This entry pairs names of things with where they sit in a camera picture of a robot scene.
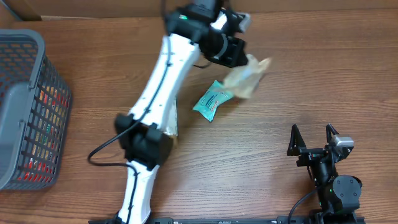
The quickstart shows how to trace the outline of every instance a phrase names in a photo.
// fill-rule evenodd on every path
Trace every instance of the crumpled plastic bag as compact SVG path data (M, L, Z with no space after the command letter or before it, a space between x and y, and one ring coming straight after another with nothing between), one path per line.
M253 55L246 55L248 64L233 68L224 78L223 88L235 97L249 99L258 87L260 79L271 64L271 58L259 62Z

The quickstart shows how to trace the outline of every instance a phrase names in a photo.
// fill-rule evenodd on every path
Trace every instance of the wood grain surface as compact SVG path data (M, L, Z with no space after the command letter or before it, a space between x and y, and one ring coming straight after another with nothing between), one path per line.
M253 99L221 105L209 123L192 111L228 69L193 68L178 96L179 148L160 171L153 214L174 218L287 215L313 189L287 157L290 127L308 147L325 144L328 123L355 140L336 166L364 184L357 215L395 223L398 206L398 10L254 14L247 53L272 57ZM0 192L1 223L87 223L121 207L126 170L90 166L86 157L114 136L117 113L136 102L155 65L158 18L18 22L40 32L47 55L74 94L58 182L38 192ZM97 156L123 161L112 144ZM297 209L318 208L312 197Z
M30 6L40 16L159 17L160 0L7 0L16 8ZM229 0L238 12L317 11L397 8L397 0ZM192 0L167 0L168 9Z

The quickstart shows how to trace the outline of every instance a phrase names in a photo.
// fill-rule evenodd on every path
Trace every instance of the snack package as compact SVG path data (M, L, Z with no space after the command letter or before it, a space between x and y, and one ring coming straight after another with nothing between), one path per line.
M233 94L225 90L216 80L207 90L205 95L193 107L193 110L199 111L208 121L212 121L216 114L217 107L233 97Z
M233 68L224 78L223 88L235 97L248 99L257 89L264 72L271 64L271 58L259 62L253 55L246 55L248 64Z

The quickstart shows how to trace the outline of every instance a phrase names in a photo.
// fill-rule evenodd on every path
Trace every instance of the black cable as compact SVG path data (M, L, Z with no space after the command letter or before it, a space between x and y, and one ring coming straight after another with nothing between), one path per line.
M165 4L166 4L166 1L163 0L161 6L162 6L162 17L163 17L164 22L166 22ZM152 99L150 99L150 102L149 102L148 106L145 108L145 111L143 112L141 117L132 126L127 128L125 131L123 131L122 133L116 135L115 137L111 138L110 140L104 142L102 145L98 146L87 157L87 161L90 164L94 165L94 166L121 166L121 167L129 167L129 168L131 168L134 171L134 176L135 176L134 186L133 186L132 192L131 192L131 198L130 198L129 208L128 208L129 209L129 213L127 215L126 224L129 224L129 222L130 222L130 216L131 216L131 210L132 210L132 201L134 199L134 194L136 193L137 180L138 180L138 174L139 174L137 172L137 169L134 166L132 166L132 165L124 164L124 163L118 163L118 162L114 162L114 163L111 163L111 162L105 162L105 163L94 162L94 161L91 160L91 158L97 152L99 152L100 150L102 150L106 146L110 145L112 142L115 142L116 140L118 140L121 136L125 135L126 133L128 133L131 130L133 130L135 127L137 127L137 125L144 119L145 115L147 113L149 113L150 107L152 106L153 102L155 101L155 98L156 98L157 94L160 91L160 88L161 88L161 86L162 86L162 84L164 82L164 79L166 77L167 71L169 70L169 67L171 65L170 64L170 59L171 59L171 51L172 51L172 49L171 49L170 36L169 36L168 32L167 32L167 48L168 48L167 49L168 50L168 54L167 54L166 68L165 68L164 73L162 75L162 79L160 80L160 83L159 83L159 85L158 85L158 87L157 87Z
M311 195L315 194L319 189L321 189L323 186L318 186L316 187L315 190L312 190L310 193L306 194L304 197L302 197L296 204L293 206L293 208L289 212L289 216L287 217L287 224L290 224L290 220L292 219L292 215L294 213L294 210L306 199L308 199Z
M326 215L326 212L322 212L321 217L319 217L319 220L322 220L325 215Z
M331 159L331 174L330 174L330 176L329 176L329 178L328 178L328 181L326 181L326 183L329 183L330 179L331 179L334 175L336 175L336 172L335 172L335 157L334 157L334 155L333 155L333 149L330 148L330 146L329 146L328 152L329 152L330 159Z
M307 171L308 171L308 174L310 175L311 181L313 181L312 174L311 174L311 171L310 171L310 166L307 166Z
M211 65L211 62L208 62L206 65L193 65L196 68L204 69Z

